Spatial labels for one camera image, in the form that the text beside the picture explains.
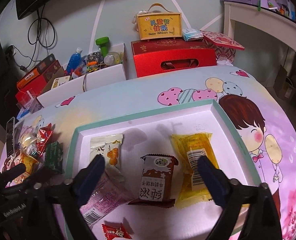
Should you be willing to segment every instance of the pink bow tie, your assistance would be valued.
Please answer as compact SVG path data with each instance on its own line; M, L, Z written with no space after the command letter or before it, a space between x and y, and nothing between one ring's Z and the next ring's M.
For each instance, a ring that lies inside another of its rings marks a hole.
M254 156L254 157L252 157L252 160L254 161L254 163L256 163L257 161L258 161L258 159L261 159L261 158L263 158L264 156L261 154L261 153L259 153L259 155L258 156Z

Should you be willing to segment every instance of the light green wall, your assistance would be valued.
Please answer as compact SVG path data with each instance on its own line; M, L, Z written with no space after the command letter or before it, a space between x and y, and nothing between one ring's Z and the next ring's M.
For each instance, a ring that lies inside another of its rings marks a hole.
M175 1L193 28L199 29L223 13L220 0ZM89 52L91 34L100 2L101 0L51 0L46 4L44 16L52 21L57 35L56 46L50 52L55 54L62 65L69 61L70 55L77 47L83 48L83 55ZM171 0L105 0L95 38L109 36L112 44L125 43L129 67L126 70L128 78L136 77L130 42L139 39L131 21L138 11L147 10L155 2L162 3L170 11L178 11ZM36 13L18 20L15 2L12 0L0 17L2 46L7 47L14 44L23 54L32 56L34 47L27 42L27 31L34 19L36 19ZM284 46L275 38L258 30L241 24L236 26L238 26L235 33L236 40L246 47L244 52L237 53L236 65L248 71L260 82L265 82L271 75L275 75ZM222 32L223 17L210 25L207 30ZM51 35L52 32L49 29L48 41L52 39ZM34 37L35 29L31 32L31 39L33 40ZM254 42L253 37L263 40L264 45L261 46L258 42ZM37 51L38 59L45 57L45 49L38 47ZM28 65L30 62L28 58L22 57L19 53L15 55L15 59L19 65ZM21 77L24 72L17 68L17 74Z

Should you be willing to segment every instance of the boy's brown hair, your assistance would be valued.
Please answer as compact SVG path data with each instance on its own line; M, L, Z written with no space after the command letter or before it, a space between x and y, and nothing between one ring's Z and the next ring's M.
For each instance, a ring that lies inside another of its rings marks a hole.
M241 130L241 128L256 124L264 133L265 119L253 101L246 97L226 95L219 99L219 105L226 112L236 129Z

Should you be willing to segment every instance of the pink snack package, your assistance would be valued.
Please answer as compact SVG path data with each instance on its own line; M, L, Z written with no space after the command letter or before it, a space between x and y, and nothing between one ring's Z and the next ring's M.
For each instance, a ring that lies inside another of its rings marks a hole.
M104 172L87 204L80 207L80 212L91 228L95 222L115 208L133 199L132 194L121 183L113 183Z

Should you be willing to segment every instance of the metal screw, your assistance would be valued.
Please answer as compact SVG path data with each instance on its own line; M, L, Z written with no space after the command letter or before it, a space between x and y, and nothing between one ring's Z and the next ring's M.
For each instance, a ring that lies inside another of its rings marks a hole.
M68 178L68 179L65 179L63 183L64 183L65 185L69 185L69 184L71 184L72 182L73 182L73 179L72 179L72 178Z
M231 179L230 183L235 186L240 184L239 180L237 180L237 179Z
M33 188L34 188L34 189L40 189L41 186L42 186L42 184L39 183L39 182L37 182L35 185L33 185Z
M260 185L261 185L263 188L266 188L266 189L269 188L268 184L265 183L265 182L261 183Z

